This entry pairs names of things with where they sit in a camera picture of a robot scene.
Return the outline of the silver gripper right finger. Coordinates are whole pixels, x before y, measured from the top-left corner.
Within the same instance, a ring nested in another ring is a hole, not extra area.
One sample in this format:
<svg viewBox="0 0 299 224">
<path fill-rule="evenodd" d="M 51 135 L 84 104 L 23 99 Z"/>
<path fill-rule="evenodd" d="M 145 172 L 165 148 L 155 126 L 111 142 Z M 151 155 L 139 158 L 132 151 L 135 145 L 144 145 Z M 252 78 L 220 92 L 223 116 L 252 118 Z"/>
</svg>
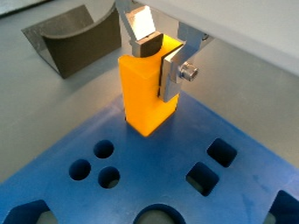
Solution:
<svg viewBox="0 0 299 224">
<path fill-rule="evenodd" d="M 195 80 L 199 68 L 192 64 L 193 56 L 213 37 L 180 22 L 177 39 L 183 41 L 183 44 L 171 50 L 161 60 L 159 98 L 164 102 L 180 93 L 183 81 Z"/>
</svg>

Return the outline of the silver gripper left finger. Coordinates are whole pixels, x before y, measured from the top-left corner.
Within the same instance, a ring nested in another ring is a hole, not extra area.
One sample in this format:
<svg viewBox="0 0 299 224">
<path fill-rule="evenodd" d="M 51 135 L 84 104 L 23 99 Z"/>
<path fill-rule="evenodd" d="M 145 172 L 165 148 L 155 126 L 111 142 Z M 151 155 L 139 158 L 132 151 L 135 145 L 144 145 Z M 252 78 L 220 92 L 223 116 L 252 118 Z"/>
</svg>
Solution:
<svg viewBox="0 0 299 224">
<path fill-rule="evenodd" d="M 116 9 L 129 36 L 132 54 L 137 58 L 155 55 L 164 35 L 155 29 L 151 8 L 136 0 L 116 0 Z"/>
</svg>

